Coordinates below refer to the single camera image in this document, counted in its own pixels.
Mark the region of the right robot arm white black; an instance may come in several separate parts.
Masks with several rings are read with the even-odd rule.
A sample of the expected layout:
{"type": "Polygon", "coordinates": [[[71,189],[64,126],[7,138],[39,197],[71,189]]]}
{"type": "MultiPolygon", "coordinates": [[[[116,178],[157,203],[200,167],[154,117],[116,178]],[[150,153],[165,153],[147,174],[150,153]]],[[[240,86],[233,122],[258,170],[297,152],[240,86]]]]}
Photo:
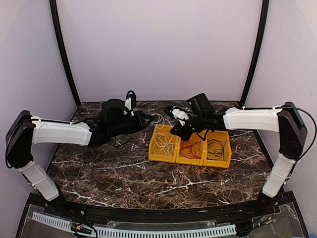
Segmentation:
{"type": "Polygon", "coordinates": [[[215,110],[204,93],[187,100],[191,111],[177,106],[167,106],[164,112],[178,122],[171,134],[188,141],[192,134],[204,131],[265,130],[279,134],[280,148],[277,159],[266,180],[261,195],[253,203],[253,211],[263,215],[272,207],[272,200],[286,181],[296,164],[307,154],[305,148],[307,127],[300,113],[308,112],[292,102],[275,107],[231,107],[215,110]]]}

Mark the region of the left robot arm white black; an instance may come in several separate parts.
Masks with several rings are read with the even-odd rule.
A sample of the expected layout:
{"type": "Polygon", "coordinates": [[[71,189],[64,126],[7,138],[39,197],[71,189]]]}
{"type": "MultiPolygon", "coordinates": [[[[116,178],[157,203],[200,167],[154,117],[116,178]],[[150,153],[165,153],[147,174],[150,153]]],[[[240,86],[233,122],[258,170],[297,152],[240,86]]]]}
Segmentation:
{"type": "Polygon", "coordinates": [[[59,216],[66,216],[70,206],[61,196],[57,185],[31,154],[33,144],[56,143],[99,147],[120,135],[132,135],[146,129],[152,115],[135,110],[136,102],[110,99],[102,104],[101,112],[92,119],[78,122],[59,121],[20,112],[6,134],[5,162],[8,168],[19,170],[31,182],[59,216]]]}

